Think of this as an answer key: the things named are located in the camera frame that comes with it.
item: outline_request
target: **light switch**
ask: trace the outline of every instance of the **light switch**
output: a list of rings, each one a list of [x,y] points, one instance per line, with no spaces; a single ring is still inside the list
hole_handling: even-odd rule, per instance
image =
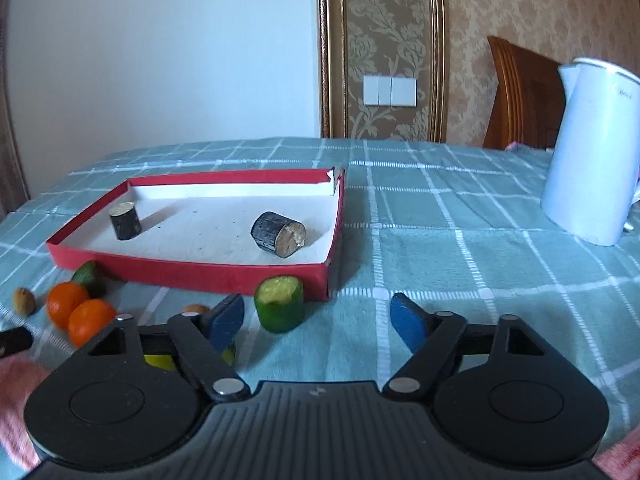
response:
[[[391,105],[410,106],[416,105],[417,87],[416,81],[411,77],[394,77],[391,80]]]
[[[362,100],[369,106],[378,106],[378,76],[366,75],[362,78]]]
[[[391,106],[391,76],[378,76],[378,105]]]

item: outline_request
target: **curtain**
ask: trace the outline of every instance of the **curtain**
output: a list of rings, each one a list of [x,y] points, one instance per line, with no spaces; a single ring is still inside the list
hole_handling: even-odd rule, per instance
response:
[[[0,220],[29,199],[15,145],[6,95],[6,18],[9,0],[0,0]]]

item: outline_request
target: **silver screw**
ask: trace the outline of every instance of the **silver screw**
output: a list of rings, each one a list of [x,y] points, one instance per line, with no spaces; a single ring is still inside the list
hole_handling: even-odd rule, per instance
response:
[[[420,389],[420,383],[411,377],[398,377],[389,381],[389,387],[398,394],[412,394]]]
[[[244,389],[244,383],[240,379],[218,379],[213,383],[213,389],[220,395],[239,394]]]

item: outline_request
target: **orange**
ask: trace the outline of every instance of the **orange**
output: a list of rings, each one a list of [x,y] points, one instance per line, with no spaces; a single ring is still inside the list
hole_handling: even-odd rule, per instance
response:
[[[60,330],[66,330],[71,313],[88,299],[86,288],[78,283],[64,282],[55,285],[47,296],[49,319]]]
[[[89,300],[76,308],[69,318],[69,339],[80,348],[116,317],[116,310],[104,300]]]

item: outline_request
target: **kettle lid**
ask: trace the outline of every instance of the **kettle lid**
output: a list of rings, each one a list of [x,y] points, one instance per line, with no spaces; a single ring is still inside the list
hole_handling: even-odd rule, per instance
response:
[[[628,77],[629,79],[631,79],[635,83],[640,84],[640,77],[638,77],[633,72],[630,72],[626,68],[622,68],[621,66],[614,65],[613,63],[609,63],[607,61],[602,61],[600,59],[593,59],[591,57],[577,57],[577,58],[574,59],[574,64],[578,64],[578,63],[599,66],[601,68],[606,68],[608,72],[613,72],[613,73],[616,73],[616,74],[623,75],[625,77]]]

